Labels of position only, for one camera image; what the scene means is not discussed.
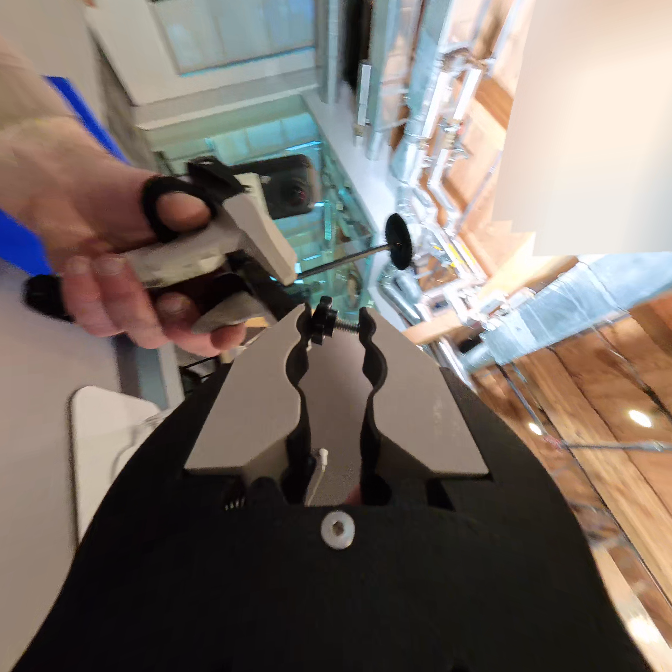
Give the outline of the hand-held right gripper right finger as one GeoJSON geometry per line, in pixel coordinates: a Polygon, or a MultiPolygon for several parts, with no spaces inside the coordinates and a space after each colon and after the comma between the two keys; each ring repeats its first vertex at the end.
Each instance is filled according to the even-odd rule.
{"type": "Polygon", "coordinates": [[[365,505],[386,505],[409,486],[489,477],[443,370],[373,309],[359,311],[362,371],[371,385],[359,451],[365,505]]]}

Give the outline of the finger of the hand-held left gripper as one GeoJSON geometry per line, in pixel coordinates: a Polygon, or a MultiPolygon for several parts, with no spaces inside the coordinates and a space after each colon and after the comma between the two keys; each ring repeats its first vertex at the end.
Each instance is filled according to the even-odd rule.
{"type": "Polygon", "coordinates": [[[241,193],[222,203],[223,211],[243,234],[243,249],[283,286],[297,279],[297,255],[256,194],[241,193]]]}
{"type": "Polygon", "coordinates": [[[193,330],[211,333],[256,318],[276,324],[300,304],[290,290],[297,280],[293,274],[282,283],[268,273],[208,273],[194,278],[191,298],[200,317],[193,330]]]}

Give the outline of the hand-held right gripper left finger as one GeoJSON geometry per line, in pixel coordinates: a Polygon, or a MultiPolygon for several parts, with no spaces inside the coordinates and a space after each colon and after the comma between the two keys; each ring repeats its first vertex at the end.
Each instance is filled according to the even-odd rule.
{"type": "Polygon", "coordinates": [[[192,473],[271,478],[304,503],[316,459],[306,399],[312,312],[301,304],[266,328],[231,364],[185,463],[192,473]]]}

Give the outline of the small black spring part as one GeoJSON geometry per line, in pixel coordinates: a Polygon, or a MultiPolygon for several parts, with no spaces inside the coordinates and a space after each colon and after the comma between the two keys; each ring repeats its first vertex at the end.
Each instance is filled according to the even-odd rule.
{"type": "Polygon", "coordinates": [[[333,308],[333,299],[322,296],[310,318],[310,341],[323,345],[326,338],[333,336],[334,331],[359,334],[358,323],[341,319],[338,311],[333,308]]]}

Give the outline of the blue plastic bin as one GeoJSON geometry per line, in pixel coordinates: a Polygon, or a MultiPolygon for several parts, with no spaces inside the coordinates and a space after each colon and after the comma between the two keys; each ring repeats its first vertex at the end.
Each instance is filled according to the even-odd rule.
{"type": "MultiPolygon", "coordinates": [[[[118,143],[72,82],[64,77],[44,76],[44,79],[63,99],[96,142],[108,154],[122,163],[129,164],[118,143]]],[[[29,277],[52,272],[44,245],[38,237],[4,210],[1,211],[1,260],[18,268],[29,277]]]]}

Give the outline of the person's left forearm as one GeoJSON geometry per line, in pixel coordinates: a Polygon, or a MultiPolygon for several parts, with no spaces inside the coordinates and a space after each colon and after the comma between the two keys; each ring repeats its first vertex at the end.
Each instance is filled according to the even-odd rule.
{"type": "Polygon", "coordinates": [[[33,64],[1,38],[1,136],[74,119],[72,109],[33,64]]]}

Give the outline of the person's left hand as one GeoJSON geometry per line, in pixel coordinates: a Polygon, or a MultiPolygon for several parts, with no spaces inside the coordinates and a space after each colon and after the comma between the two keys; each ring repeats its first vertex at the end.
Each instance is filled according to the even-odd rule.
{"type": "Polygon", "coordinates": [[[1,209],[41,240],[75,323],[95,337],[125,334],[141,348],[172,342],[217,356],[244,341],[245,325],[193,333],[193,302],[172,292],[153,303],[121,255],[155,241],[140,207],[153,177],[111,156],[71,118],[1,131],[1,209]]]}

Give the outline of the black pole stand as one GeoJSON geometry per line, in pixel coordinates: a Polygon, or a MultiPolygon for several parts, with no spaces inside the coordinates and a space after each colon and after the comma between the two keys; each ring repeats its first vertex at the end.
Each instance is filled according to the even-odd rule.
{"type": "Polygon", "coordinates": [[[367,259],[381,253],[388,253],[392,264],[400,271],[410,267],[413,260],[413,241],[408,231],[407,224],[400,214],[394,213],[388,217],[384,229],[385,243],[383,245],[367,248],[357,253],[352,253],[329,263],[319,265],[298,273],[296,283],[311,278],[314,275],[326,273],[342,265],[353,264],[356,261],[367,259]]]}

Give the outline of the silver ventilation duct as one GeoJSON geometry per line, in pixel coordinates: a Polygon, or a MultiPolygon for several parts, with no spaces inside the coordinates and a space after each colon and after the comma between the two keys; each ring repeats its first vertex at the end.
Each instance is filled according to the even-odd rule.
{"type": "Polygon", "coordinates": [[[368,63],[370,126],[366,156],[379,159],[392,130],[403,126],[390,173],[414,186],[427,146],[449,98],[450,83],[467,61],[465,41],[451,38],[457,1],[374,1],[368,63]]]}

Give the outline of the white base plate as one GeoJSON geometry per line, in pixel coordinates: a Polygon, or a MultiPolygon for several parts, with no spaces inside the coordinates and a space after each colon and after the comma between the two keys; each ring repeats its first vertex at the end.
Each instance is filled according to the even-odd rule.
{"type": "Polygon", "coordinates": [[[78,544],[114,480],[168,414],[151,401],[97,386],[72,395],[71,478],[78,544]]]}

